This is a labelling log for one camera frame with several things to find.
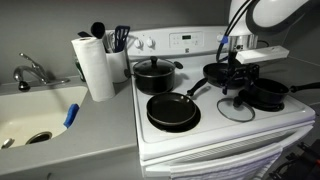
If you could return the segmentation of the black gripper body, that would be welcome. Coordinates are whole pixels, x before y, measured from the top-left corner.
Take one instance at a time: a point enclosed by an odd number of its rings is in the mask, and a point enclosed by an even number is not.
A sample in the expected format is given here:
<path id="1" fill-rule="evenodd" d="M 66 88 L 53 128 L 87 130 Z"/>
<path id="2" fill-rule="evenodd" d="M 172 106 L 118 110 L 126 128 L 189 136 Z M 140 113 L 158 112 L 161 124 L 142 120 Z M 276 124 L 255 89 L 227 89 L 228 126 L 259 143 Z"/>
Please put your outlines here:
<path id="1" fill-rule="evenodd" d="M 243 77 L 246 72 L 258 72 L 260 67 L 257 64 L 249 63 L 249 64 L 241 64 L 236 59 L 236 52 L 230 51 L 228 53 L 228 67 L 227 67 L 227 76 L 232 76 L 236 74 L 238 77 Z"/>

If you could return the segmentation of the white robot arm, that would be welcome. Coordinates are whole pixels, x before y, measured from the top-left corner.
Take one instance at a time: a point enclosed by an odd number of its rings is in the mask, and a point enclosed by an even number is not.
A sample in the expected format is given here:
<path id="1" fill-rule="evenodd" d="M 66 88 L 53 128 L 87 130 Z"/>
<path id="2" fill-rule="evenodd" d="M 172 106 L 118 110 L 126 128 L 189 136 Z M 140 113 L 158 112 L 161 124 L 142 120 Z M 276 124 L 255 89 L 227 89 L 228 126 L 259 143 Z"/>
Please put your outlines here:
<path id="1" fill-rule="evenodd" d="M 308 11 L 319 5 L 319 0 L 231 0 L 229 23 L 222 36 L 216 61 L 228 45 L 228 70 L 223 77 L 222 92 L 236 77 L 236 65 L 287 58 L 289 51 L 281 45 L 258 48 L 261 35 L 278 34 L 299 21 Z"/>

